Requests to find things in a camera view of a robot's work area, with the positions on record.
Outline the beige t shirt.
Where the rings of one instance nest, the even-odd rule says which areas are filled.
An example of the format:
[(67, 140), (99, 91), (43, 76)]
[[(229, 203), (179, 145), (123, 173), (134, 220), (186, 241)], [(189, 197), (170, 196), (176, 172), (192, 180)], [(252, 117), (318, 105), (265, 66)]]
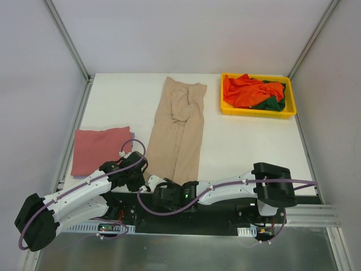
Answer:
[(152, 175), (180, 185), (198, 180), (206, 91), (201, 83), (166, 78), (147, 147), (147, 180)]

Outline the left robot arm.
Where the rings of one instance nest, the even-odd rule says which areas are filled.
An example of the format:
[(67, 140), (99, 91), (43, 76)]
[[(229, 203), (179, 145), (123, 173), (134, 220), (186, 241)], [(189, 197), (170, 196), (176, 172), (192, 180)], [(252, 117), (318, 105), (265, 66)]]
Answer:
[(134, 151), (118, 161), (108, 161), (79, 183), (67, 189), (39, 196), (28, 196), (15, 219), (21, 250), (39, 251), (61, 232), (85, 220), (115, 223), (126, 232), (121, 220), (125, 208), (112, 192), (126, 186), (136, 192), (144, 185), (148, 166), (144, 155)]

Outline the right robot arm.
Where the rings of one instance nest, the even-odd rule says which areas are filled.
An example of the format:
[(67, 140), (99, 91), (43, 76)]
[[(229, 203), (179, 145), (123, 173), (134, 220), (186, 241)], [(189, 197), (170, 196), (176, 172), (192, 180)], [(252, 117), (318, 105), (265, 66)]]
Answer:
[(155, 175), (148, 179), (153, 203), (178, 213), (195, 204), (210, 206), (225, 200), (252, 198), (256, 200), (254, 217), (268, 222), (279, 208), (297, 205), (290, 170), (268, 163), (255, 163), (253, 170), (216, 181), (190, 181), (179, 185)]

